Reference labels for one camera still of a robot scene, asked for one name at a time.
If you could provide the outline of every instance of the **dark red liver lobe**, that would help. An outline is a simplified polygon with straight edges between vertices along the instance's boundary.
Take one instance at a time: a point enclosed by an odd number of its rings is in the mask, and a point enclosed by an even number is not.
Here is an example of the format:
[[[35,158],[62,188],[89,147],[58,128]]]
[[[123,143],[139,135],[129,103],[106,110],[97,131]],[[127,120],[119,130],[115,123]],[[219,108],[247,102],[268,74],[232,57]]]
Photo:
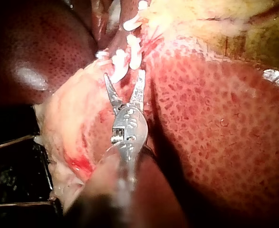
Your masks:
[[[61,1],[0,2],[0,105],[43,102],[95,52],[90,32]]]

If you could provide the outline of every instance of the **grasper jaws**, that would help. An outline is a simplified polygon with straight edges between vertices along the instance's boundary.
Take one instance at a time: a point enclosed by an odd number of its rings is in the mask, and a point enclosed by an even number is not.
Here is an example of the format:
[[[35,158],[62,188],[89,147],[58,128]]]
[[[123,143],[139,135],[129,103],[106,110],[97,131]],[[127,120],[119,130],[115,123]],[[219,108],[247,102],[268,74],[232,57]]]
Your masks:
[[[129,103],[136,106],[141,112],[144,111],[144,87],[145,70],[138,70],[138,79]]]

